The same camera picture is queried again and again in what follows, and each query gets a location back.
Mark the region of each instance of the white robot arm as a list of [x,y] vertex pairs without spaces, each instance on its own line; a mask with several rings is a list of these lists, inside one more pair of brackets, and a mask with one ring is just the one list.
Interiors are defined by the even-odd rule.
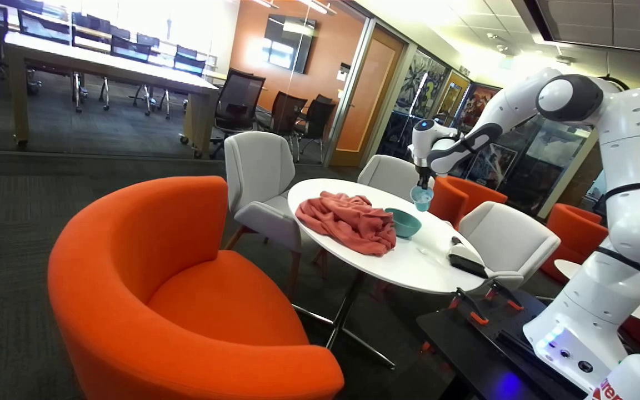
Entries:
[[[619,327],[640,304],[640,88],[621,91],[607,80],[548,69],[499,91],[468,136],[442,137],[435,130],[445,127],[415,127],[414,163],[421,170],[429,167],[438,175],[448,173],[539,114],[592,127],[600,137],[609,236],[561,296],[522,328],[542,363],[592,394],[627,357]],[[640,384],[640,371],[633,371],[630,389],[633,384]]]

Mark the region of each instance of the ceiling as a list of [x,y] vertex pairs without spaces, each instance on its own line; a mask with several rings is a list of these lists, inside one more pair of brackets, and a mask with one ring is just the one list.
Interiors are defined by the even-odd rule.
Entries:
[[640,86],[640,0],[403,0],[461,53],[472,78],[554,64]]

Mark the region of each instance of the ceiling light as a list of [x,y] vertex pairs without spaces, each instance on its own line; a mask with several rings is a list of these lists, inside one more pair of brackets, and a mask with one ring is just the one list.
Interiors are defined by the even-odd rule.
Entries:
[[257,3],[268,6],[268,8],[279,8],[279,5],[274,0],[257,0]]
[[323,5],[320,0],[300,0],[300,3],[317,8],[319,14],[337,14],[330,3],[328,5]]

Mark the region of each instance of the gray carpet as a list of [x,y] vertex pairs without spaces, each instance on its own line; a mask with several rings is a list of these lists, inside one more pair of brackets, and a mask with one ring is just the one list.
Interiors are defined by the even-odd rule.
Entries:
[[[223,175],[223,163],[193,159],[178,144],[180,115],[144,117],[131,106],[129,86],[118,86],[110,114],[88,104],[74,114],[68,80],[45,76],[31,97],[30,151],[12,151],[12,108],[0,81],[0,400],[77,400],[82,398],[61,345],[47,301],[47,255],[65,221],[91,199],[131,181],[161,175]],[[317,175],[353,178],[357,170],[330,170],[309,159],[299,163],[299,180]],[[261,237],[245,237],[238,250],[259,263],[279,284],[287,279],[289,255]],[[302,266],[295,301],[331,316],[351,281],[351,269],[331,260],[320,274]],[[341,340],[337,355],[347,376],[347,400],[422,400],[438,398],[451,371],[435,355],[419,355],[421,336],[414,316],[442,299],[391,290],[379,296],[367,281],[349,327],[399,363],[397,371]],[[312,337],[325,343],[328,328],[305,319]]]

